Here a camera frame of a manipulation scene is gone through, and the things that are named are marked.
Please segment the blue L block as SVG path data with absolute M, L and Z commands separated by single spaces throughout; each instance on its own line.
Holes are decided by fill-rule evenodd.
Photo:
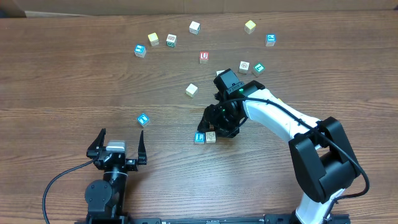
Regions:
M 204 144 L 206 141 L 205 133 L 196 132 L 194 137 L 195 144 Z

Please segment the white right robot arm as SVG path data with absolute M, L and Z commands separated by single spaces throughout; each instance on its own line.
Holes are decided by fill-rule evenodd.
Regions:
M 276 98 L 263 84 L 247 84 L 227 69 L 216 76 L 218 104 L 205 108 L 197 130 L 233 138 L 248 119 L 261 123 L 289 145 L 295 177 L 303 191 L 291 214 L 265 214 L 260 223 L 350 223 L 348 214 L 334 215 L 344 191 L 366 176 L 341 123 L 307 116 Z

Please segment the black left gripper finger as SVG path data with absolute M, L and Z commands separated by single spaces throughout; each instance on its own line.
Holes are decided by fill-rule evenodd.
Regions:
M 104 149 L 104 137 L 106 135 L 106 129 L 103 128 L 97 138 L 91 143 L 86 151 L 87 157 L 97 157 L 101 150 Z
M 138 165 L 146 165 L 147 164 L 147 154 L 146 154 L 146 148 L 144 145 L 144 132 L 143 131 L 141 131 L 141 135 L 139 138 L 137 164 Z

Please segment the brown engraved wood block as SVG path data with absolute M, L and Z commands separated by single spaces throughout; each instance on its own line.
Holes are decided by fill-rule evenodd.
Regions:
M 208 131 L 205 133 L 206 143 L 216 142 L 216 133 L 214 131 Z

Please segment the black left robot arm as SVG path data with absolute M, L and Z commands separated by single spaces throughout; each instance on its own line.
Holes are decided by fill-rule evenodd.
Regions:
M 112 140 L 104 145 L 106 130 L 103 128 L 86 151 L 93 164 L 102 170 L 103 178 L 90 183 L 85 190 L 88 204 L 87 223 L 131 223 L 132 218 L 124 212 L 124 198 L 128 172 L 138 171 L 138 167 L 147 164 L 144 145 L 144 133 L 141 133 L 138 145 L 138 157 L 126 157 L 126 143 Z

